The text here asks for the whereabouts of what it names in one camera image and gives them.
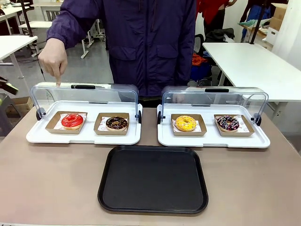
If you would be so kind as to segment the person's right hand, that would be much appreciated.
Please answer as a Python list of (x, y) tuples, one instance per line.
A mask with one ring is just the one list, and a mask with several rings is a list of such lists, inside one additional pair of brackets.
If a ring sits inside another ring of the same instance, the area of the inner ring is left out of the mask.
[(68, 65), (64, 43), (59, 39), (48, 39), (38, 59), (45, 71), (55, 77), (56, 86), (60, 87), (61, 76), (64, 74)]

